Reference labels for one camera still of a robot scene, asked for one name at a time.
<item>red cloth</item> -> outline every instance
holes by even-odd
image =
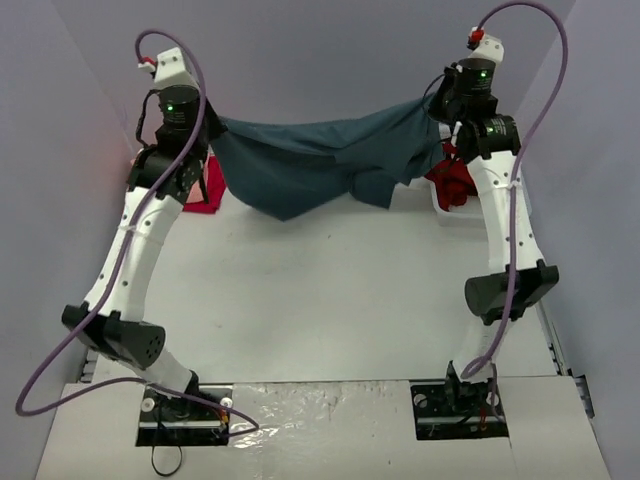
[[[222,170],[220,170],[220,164],[213,155],[209,157],[207,162],[207,195],[209,196],[209,203],[203,201],[190,202],[185,204],[184,211],[191,213],[204,213],[214,214],[220,208],[220,202],[222,201],[222,195],[227,188],[227,184],[222,176]]]
[[[459,207],[467,203],[468,196],[478,196],[467,166],[461,160],[452,164],[450,159],[444,159],[425,178],[435,184],[438,204],[446,212],[452,205]]]

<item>teal cloth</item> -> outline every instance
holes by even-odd
[[[229,131],[212,146],[230,192],[280,220],[345,193],[388,208],[396,184],[408,185],[443,158],[438,124],[422,102],[302,125],[223,118]]]

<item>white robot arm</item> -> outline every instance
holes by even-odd
[[[468,58],[445,68],[445,77],[429,107],[429,115],[449,126],[448,150],[464,161],[473,179],[485,220],[489,243],[488,275],[471,278],[465,285],[465,299],[479,317],[469,324],[462,347],[449,364],[449,401],[460,409],[488,390],[493,376],[491,362],[498,354],[504,335],[513,321],[534,305],[558,282],[558,269],[547,266],[529,222],[522,178],[513,172],[520,139],[512,117],[496,112],[498,101],[491,95],[493,74],[502,63],[504,49],[499,39],[473,29]],[[511,199],[515,218],[510,218]],[[510,222],[515,222],[515,238]],[[508,271],[515,248],[515,291],[509,312],[505,312]],[[501,326],[503,314],[508,321]],[[469,368],[478,359],[481,368]]]
[[[111,294],[79,338],[91,349],[125,365],[150,384],[198,395],[197,375],[182,366],[166,348],[164,329],[143,321],[144,304],[162,245],[191,188],[202,179],[210,153],[209,142],[221,135],[225,127],[207,102],[205,121],[193,147],[132,225],[132,215],[151,186],[185,146],[195,124],[200,100],[197,82],[189,73],[179,48],[160,54],[157,63],[145,59],[139,67],[153,76],[154,90],[150,93],[157,93],[160,99],[163,124],[156,131],[157,144],[145,144],[139,152],[128,179],[120,225],[101,273],[81,305],[67,305],[62,322],[72,330],[96,306],[107,288],[126,235],[132,234]],[[144,117],[138,125],[138,136],[143,120]]]

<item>black base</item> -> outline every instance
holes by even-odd
[[[216,402],[224,397],[232,398],[230,386],[201,385],[200,391]],[[143,404],[145,401],[153,402],[153,409],[148,412],[140,410],[137,447],[211,447],[229,443],[226,437],[229,422],[228,419],[224,421],[223,412],[196,405],[185,413],[182,400],[167,400],[151,388],[145,390]]]
[[[411,383],[413,418],[418,440],[466,440],[481,438],[508,437],[506,423],[493,416],[486,397],[475,408],[456,413],[447,400],[442,380]],[[481,413],[486,419],[481,421]],[[504,416],[502,405],[496,411]]]

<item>gray wall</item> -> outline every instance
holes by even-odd
[[[53,414],[21,419],[13,405],[64,337],[64,305],[97,275],[129,147],[50,2],[0,2],[0,65],[0,478],[25,480]],[[28,406],[59,398],[81,353],[75,344],[47,371]]]
[[[634,29],[640,2],[582,0],[567,21],[566,82],[524,159],[535,228],[560,284],[546,301],[576,374],[587,375],[595,428],[615,479],[640,460],[640,162]],[[556,45],[518,118],[551,91]]]
[[[421,96],[445,64],[468,55],[470,28],[501,3],[52,1],[130,132],[149,89],[132,49],[144,28],[167,29],[192,47],[220,113],[260,122],[306,122],[360,116]],[[564,17],[574,0],[546,3]],[[507,45],[496,91],[503,110],[514,112],[551,46],[553,25],[520,7],[502,12],[489,27]],[[143,52],[155,55],[168,45],[149,39]]]

